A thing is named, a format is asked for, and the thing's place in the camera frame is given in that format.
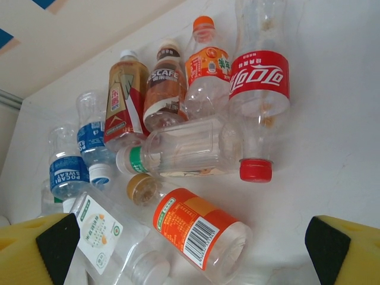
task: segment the pocari sweat bottle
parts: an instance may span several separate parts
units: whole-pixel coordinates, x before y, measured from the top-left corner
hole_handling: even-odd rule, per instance
[[[78,148],[88,167],[90,182],[100,190],[108,189],[115,169],[116,154],[104,144],[107,94],[88,91],[77,99],[79,114]]]
[[[90,181],[76,134],[77,128],[73,125],[59,126],[49,134],[50,190],[63,201],[76,197]]]

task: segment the white bottle label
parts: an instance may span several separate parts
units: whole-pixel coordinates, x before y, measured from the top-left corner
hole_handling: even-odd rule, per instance
[[[81,232],[78,247],[102,275],[123,226],[90,196],[85,199],[77,221]]]
[[[177,114],[178,104],[179,104],[178,100],[179,100],[179,97],[176,96],[176,97],[171,97],[171,98],[163,99],[156,102],[145,111],[143,120],[145,121],[148,116],[159,111]]]

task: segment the orange bottle label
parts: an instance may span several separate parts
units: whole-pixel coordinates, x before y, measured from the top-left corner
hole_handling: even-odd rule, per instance
[[[186,61],[186,77],[190,86],[194,80],[203,76],[216,76],[222,80],[230,81],[231,66],[228,54],[217,47],[206,47],[190,56]]]
[[[202,270],[219,236],[234,217],[185,188],[167,194],[153,217],[153,226]]]

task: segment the plastic bottle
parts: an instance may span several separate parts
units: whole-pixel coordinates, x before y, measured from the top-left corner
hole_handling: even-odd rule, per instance
[[[144,103],[144,125],[150,132],[185,121],[178,114],[179,102],[183,102],[186,94],[180,60],[176,41],[164,40],[157,54],[157,64],[148,78]]]
[[[290,107],[284,9],[284,0],[236,1],[237,51],[229,112],[244,135],[240,178],[248,182],[271,180],[271,148]]]
[[[104,132],[104,143],[113,152],[126,145],[140,144],[148,134],[143,124],[148,69],[138,61],[134,51],[124,50],[120,57],[109,72]]]
[[[52,194],[63,201],[77,196],[90,181],[77,145],[77,128],[70,124],[55,128],[49,134],[49,147]]]
[[[154,176],[199,176],[238,169],[241,136],[225,117],[214,115],[153,131],[138,147],[116,155],[122,173]]]
[[[109,189],[115,169],[115,154],[104,144],[107,96],[88,91],[77,99],[79,114],[78,148],[88,167],[90,182],[100,190]]]
[[[56,213],[63,213],[62,200],[55,198],[50,191],[50,180],[42,182],[41,189],[41,214],[39,217],[48,216]]]
[[[170,264],[150,244],[149,229],[98,189],[88,187],[71,212],[80,227],[78,248],[96,284],[161,285]]]
[[[230,62],[214,21],[200,16],[194,21],[192,37],[185,50],[188,92],[181,109],[189,119],[222,112],[230,87]]]
[[[251,243],[247,225],[189,190],[147,174],[134,176],[127,194],[140,206],[141,222],[161,233],[213,284],[235,276]]]

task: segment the coca-cola bottle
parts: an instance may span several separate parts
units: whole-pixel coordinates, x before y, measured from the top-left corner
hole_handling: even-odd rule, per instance
[[[229,112],[243,132],[240,178],[269,182],[271,146],[286,118],[289,64],[284,57],[285,0],[236,0],[237,44]]]

